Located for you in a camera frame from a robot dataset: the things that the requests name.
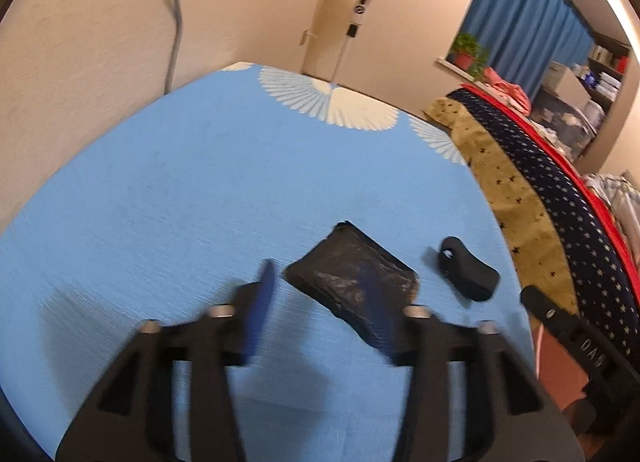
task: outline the red flower pot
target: red flower pot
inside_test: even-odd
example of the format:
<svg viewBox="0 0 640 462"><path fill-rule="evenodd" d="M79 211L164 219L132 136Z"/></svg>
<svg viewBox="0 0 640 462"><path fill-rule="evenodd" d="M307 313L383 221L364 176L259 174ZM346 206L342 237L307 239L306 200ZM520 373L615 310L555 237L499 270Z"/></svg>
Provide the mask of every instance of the red flower pot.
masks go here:
<svg viewBox="0 0 640 462"><path fill-rule="evenodd" d="M459 52L453 59L453 64L462 70L468 70L473 65L474 57L465 52Z"/></svg>

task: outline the table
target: table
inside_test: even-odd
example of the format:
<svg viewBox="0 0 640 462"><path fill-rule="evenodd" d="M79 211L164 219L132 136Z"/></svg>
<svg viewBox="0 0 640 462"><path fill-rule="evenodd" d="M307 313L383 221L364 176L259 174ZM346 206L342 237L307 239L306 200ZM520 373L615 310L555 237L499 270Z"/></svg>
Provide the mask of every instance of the table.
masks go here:
<svg viewBox="0 0 640 462"><path fill-rule="evenodd" d="M282 269L342 220L418 272L418 303L460 325L495 320L532 362L508 249L449 137L348 89L235 64L101 136L8 227L0 386L53 456L140 320L193 319L253 281L262 259ZM462 301L439 275L448 235L501 273L490 301ZM187 369L176 375L175 419L185 460ZM230 371L249 460L390 460L408 370L284 280L254 365ZM454 395L459 451L464 406Z"/></svg>

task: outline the blue curtain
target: blue curtain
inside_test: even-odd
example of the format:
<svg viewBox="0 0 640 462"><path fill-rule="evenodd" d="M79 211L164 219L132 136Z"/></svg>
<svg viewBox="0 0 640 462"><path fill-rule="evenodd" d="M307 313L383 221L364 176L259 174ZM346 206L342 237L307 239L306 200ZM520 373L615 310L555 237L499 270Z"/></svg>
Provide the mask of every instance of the blue curtain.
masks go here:
<svg viewBox="0 0 640 462"><path fill-rule="evenodd" d="M473 0L461 32L489 51L487 65L535 97L549 62L584 64L591 30L567 0Z"/></svg>

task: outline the screw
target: screw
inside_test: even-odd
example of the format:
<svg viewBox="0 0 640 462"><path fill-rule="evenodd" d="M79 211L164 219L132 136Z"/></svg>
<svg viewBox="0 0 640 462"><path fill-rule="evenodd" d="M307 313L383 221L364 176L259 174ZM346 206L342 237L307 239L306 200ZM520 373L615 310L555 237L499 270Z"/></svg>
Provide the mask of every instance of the screw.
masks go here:
<svg viewBox="0 0 640 462"><path fill-rule="evenodd" d="M431 317L431 309L428 309L424 305L407 305L402 309L406 317Z"/></svg>
<svg viewBox="0 0 640 462"><path fill-rule="evenodd" d="M207 309L209 317L231 317L236 313L233 305L214 305Z"/></svg>
<svg viewBox="0 0 640 462"><path fill-rule="evenodd" d="M155 319L148 319L140 324L138 330L140 330L143 334L157 334L161 328L162 327L160 327L158 321L156 321Z"/></svg>
<svg viewBox="0 0 640 462"><path fill-rule="evenodd" d="M481 321L478 323L478 330L481 334L497 334L498 328L495 326L495 321Z"/></svg>

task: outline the power cord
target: power cord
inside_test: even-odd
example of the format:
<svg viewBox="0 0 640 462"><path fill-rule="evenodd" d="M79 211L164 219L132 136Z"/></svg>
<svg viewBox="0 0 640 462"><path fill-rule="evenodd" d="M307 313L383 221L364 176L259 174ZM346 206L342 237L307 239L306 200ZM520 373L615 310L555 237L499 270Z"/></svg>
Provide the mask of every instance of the power cord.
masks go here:
<svg viewBox="0 0 640 462"><path fill-rule="evenodd" d="M166 70L166 78L164 80L164 94L171 92L174 84L175 64L178 61L178 52L180 51L180 43L182 41L182 9L180 0L174 0L174 18L175 18L175 37L174 46L171 49L171 57Z"/></svg>

